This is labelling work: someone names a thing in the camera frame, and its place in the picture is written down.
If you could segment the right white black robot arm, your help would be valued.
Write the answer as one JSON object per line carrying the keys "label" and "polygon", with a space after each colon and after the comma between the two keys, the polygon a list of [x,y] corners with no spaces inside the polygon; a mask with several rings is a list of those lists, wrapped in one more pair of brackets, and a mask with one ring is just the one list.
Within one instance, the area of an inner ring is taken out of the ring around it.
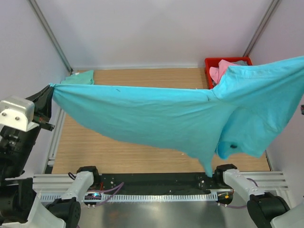
{"label": "right white black robot arm", "polygon": [[230,186],[247,203],[248,213],[258,228],[302,228],[304,204],[290,208],[280,196],[258,187],[233,164],[217,166],[214,182],[219,188]]}

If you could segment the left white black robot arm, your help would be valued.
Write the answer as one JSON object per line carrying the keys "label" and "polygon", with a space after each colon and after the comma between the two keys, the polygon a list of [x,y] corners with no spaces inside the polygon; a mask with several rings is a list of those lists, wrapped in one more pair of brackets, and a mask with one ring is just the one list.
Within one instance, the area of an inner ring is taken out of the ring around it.
{"label": "left white black robot arm", "polygon": [[34,190],[29,158],[41,130],[52,131],[54,88],[46,86],[27,98],[0,102],[0,225],[3,228],[76,228],[86,192],[100,184],[95,166],[72,175],[67,191],[48,205]]}

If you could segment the blue t shirt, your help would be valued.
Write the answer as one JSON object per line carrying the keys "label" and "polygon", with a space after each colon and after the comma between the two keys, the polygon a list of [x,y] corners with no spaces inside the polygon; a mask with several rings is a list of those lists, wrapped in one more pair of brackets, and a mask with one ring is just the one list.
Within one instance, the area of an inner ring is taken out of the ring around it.
{"label": "blue t shirt", "polygon": [[111,139],[174,149],[213,173],[214,155],[260,157],[304,94],[304,58],[229,66],[213,89],[54,84],[53,100]]}

